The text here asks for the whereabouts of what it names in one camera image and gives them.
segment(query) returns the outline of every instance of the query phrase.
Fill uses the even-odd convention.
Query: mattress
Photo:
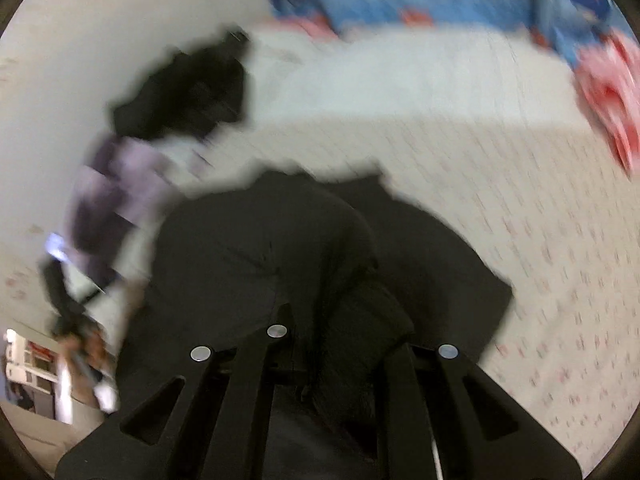
[[[3,142],[13,143],[2,166],[32,190],[22,197],[14,181],[7,186],[15,191],[0,214],[7,250],[27,260],[42,250],[41,237],[12,238],[21,225],[56,230],[87,146],[108,127],[105,102],[167,45],[223,22],[265,20],[265,5],[26,0],[0,45],[11,60],[0,123]],[[193,146],[169,142],[174,182],[196,192],[242,181],[260,160],[326,178],[379,165],[392,192],[442,216],[513,283],[515,300],[481,365],[586,475],[640,400],[640,201],[578,106],[569,67],[526,39],[482,28],[381,28],[340,42],[250,30],[250,120],[220,131],[202,181],[184,169]],[[40,140],[38,150],[20,136]],[[46,170],[27,172],[20,160]],[[157,224],[122,253],[118,268],[130,282],[148,272]],[[125,296],[114,290],[94,310],[114,348]]]

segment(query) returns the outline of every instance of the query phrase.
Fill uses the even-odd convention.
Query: red fabric
[[[640,166],[640,47],[613,31],[603,44],[580,50],[575,75],[632,175]]]

